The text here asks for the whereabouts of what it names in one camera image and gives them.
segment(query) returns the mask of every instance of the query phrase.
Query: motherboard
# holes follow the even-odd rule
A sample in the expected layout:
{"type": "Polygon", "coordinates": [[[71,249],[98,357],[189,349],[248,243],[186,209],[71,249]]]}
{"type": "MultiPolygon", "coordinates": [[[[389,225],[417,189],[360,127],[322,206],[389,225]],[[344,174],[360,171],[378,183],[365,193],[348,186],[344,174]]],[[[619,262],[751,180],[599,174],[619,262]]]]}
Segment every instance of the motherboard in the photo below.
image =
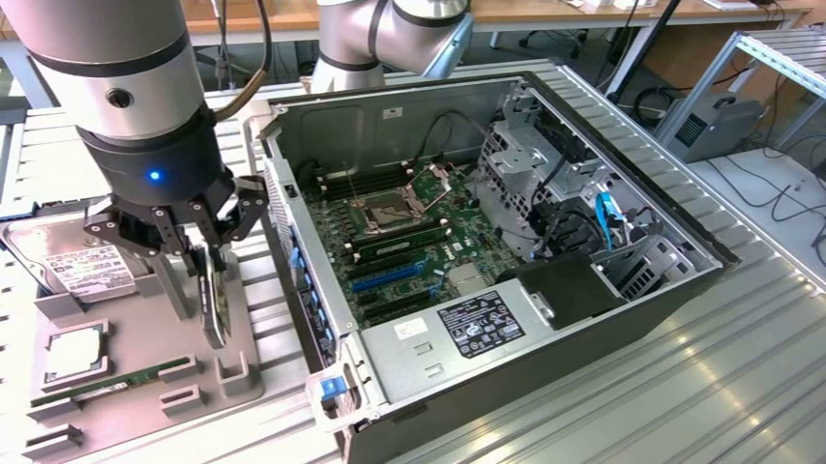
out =
{"type": "Polygon", "coordinates": [[[362,327],[486,288],[520,264],[481,210],[474,165],[428,163],[382,187],[354,176],[305,194],[334,275],[362,327]]]}

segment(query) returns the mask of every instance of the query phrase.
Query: metal rail surface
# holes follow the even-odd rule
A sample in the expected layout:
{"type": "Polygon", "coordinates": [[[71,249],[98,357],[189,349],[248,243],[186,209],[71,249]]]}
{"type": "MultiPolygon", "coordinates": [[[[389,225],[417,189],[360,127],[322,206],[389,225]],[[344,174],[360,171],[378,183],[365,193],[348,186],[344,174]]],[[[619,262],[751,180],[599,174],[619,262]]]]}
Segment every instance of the metal rail surface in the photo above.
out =
{"type": "MultiPolygon", "coordinates": [[[[454,76],[532,71],[568,100],[704,227],[741,258],[739,268],[641,340],[593,362],[394,463],[813,462],[826,457],[826,302],[784,250],[755,234],[649,136],[564,67],[536,60],[458,69],[454,76]]],[[[417,78],[396,74],[389,83],[417,78]]],[[[301,93],[277,86],[261,98],[301,93]]],[[[210,99],[212,104],[220,101],[210,99]]],[[[224,158],[242,170],[237,122],[218,126],[224,158]]],[[[5,198],[39,195],[37,179],[87,157],[58,110],[33,110],[13,130],[5,198]]],[[[73,186],[51,185],[53,198],[73,186]]],[[[105,449],[77,462],[338,462],[313,427],[306,368],[272,261],[257,233],[237,245],[266,391],[261,399],[105,449]]],[[[14,364],[25,345],[31,283],[0,260],[0,461],[23,462],[15,437],[22,397],[14,364]]],[[[25,365],[17,362],[17,370],[25,365]]]]}

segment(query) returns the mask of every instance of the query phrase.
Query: hard drive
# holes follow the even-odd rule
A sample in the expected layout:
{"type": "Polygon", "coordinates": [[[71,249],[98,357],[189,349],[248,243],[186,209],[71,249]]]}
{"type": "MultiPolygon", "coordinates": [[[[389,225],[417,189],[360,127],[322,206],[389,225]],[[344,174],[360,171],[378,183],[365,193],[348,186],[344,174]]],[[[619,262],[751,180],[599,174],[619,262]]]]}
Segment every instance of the hard drive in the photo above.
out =
{"type": "Polygon", "coordinates": [[[93,303],[134,293],[134,277],[149,274],[141,258],[82,230],[87,201],[38,209],[0,223],[0,241],[45,292],[93,303]]]}

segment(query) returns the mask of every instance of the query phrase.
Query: warning label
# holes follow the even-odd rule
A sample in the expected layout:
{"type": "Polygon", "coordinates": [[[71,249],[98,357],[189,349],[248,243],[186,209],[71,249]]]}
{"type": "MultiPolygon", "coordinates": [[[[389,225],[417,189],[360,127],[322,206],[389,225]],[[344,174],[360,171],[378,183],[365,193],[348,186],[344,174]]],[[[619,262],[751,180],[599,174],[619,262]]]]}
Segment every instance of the warning label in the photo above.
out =
{"type": "Polygon", "coordinates": [[[46,265],[74,297],[131,285],[131,273],[114,245],[46,256],[46,265]]]}
{"type": "Polygon", "coordinates": [[[497,292],[438,310],[452,343],[466,359],[513,341],[525,333],[497,292]]]}

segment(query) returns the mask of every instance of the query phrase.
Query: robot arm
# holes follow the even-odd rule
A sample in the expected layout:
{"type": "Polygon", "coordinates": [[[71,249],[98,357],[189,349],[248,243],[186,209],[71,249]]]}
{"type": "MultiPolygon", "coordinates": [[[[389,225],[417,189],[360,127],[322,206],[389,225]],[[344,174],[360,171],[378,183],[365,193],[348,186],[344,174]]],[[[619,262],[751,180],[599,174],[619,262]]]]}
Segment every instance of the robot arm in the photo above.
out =
{"type": "Polygon", "coordinates": [[[0,5],[110,186],[86,213],[86,232],[142,256],[184,259],[185,223],[212,248],[242,240],[265,190],[257,176],[233,178],[222,165],[213,126],[252,92],[217,112],[206,107],[178,1],[0,5]],[[232,194],[237,205],[217,218],[232,194]]]}
{"type": "Polygon", "coordinates": [[[382,85],[380,63],[445,78],[469,44],[469,0],[317,0],[312,93],[382,85]]]}

